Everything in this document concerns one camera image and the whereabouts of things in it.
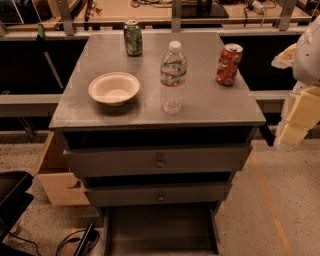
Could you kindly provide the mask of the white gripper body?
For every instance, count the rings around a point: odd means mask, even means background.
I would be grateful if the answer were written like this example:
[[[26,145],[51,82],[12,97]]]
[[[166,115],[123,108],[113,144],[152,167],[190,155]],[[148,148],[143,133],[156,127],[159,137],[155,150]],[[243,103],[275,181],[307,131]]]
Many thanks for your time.
[[[293,92],[295,94],[307,92],[316,96],[320,96],[320,86],[315,86],[315,85],[303,83],[301,81],[297,81],[293,88]]]

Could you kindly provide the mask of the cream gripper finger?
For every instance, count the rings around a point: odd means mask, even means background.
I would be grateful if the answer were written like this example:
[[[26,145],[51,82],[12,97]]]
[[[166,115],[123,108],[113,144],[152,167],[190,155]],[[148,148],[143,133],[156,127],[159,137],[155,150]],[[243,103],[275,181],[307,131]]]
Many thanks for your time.
[[[275,68],[286,69],[293,66],[294,51],[296,49],[296,43],[287,47],[284,51],[279,53],[271,62],[271,65]]]
[[[311,86],[285,100],[275,146],[297,146],[320,122],[320,87]]]

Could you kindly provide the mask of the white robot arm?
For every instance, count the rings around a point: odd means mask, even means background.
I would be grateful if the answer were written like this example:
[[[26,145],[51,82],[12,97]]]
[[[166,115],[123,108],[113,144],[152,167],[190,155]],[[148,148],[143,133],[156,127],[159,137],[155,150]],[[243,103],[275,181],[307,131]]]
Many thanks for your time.
[[[320,121],[320,17],[298,41],[278,54],[273,67],[291,67],[296,84],[285,100],[275,146],[297,146]]]

